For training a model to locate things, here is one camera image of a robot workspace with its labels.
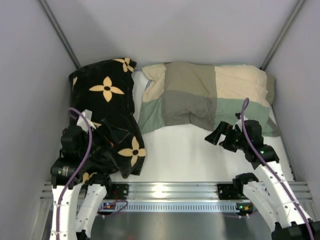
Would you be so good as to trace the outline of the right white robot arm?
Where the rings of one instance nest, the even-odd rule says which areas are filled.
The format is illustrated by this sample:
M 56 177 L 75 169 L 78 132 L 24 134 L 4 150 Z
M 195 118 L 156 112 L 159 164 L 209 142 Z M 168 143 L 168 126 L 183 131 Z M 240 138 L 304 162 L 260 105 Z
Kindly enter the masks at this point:
M 233 178 L 234 190 L 251 201 L 267 223 L 273 240 L 318 240 L 320 223 L 304 210 L 284 176 L 275 150 L 264 143 L 256 120 L 220 122 L 205 141 L 225 150 L 243 151 L 252 172 Z

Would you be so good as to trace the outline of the white pillow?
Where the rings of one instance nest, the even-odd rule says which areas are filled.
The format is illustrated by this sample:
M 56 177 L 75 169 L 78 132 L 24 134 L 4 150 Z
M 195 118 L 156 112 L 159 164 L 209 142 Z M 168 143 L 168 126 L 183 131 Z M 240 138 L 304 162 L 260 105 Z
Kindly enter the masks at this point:
M 145 92 L 149 79 L 145 76 L 145 74 L 142 71 L 135 71 L 132 74 L 132 79 L 134 82 L 132 94 L 133 94 L 134 109 L 135 109 L 133 116 L 135 120 L 138 122 L 141 105 L 142 105 L 143 94 Z

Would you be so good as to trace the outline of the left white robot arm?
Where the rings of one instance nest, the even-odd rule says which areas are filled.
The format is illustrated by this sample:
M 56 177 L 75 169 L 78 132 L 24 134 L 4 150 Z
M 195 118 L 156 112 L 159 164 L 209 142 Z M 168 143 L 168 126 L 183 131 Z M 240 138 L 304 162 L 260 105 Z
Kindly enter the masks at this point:
M 129 131 L 102 120 L 65 128 L 59 157 L 50 169 L 53 194 L 52 240 L 89 240 L 105 198 L 117 197 L 110 172 L 98 161 L 111 154 Z

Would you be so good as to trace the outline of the patchwork green beige pillowcase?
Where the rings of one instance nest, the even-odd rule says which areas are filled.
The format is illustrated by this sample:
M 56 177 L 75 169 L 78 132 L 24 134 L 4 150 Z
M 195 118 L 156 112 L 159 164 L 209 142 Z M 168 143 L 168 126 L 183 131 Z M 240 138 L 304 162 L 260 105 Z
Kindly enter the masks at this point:
M 256 66 L 170 62 L 145 66 L 142 72 L 148 80 L 138 120 L 143 134 L 187 124 L 207 131 L 221 122 L 234 125 L 249 99 L 245 116 L 260 123 L 264 136 L 280 135 L 270 118 L 275 77 Z

